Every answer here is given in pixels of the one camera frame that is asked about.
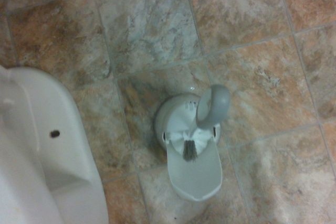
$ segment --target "white toilet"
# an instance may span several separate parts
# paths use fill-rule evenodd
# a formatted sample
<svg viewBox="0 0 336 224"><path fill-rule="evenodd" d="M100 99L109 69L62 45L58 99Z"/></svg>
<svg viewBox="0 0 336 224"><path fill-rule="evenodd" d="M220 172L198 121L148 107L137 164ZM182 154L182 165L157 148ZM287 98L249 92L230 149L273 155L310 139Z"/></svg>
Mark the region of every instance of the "white toilet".
<svg viewBox="0 0 336 224"><path fill-rule="evenodd" d="M43 71L0 66L0 188L0 223L108 223L76 104Z"/></svg>

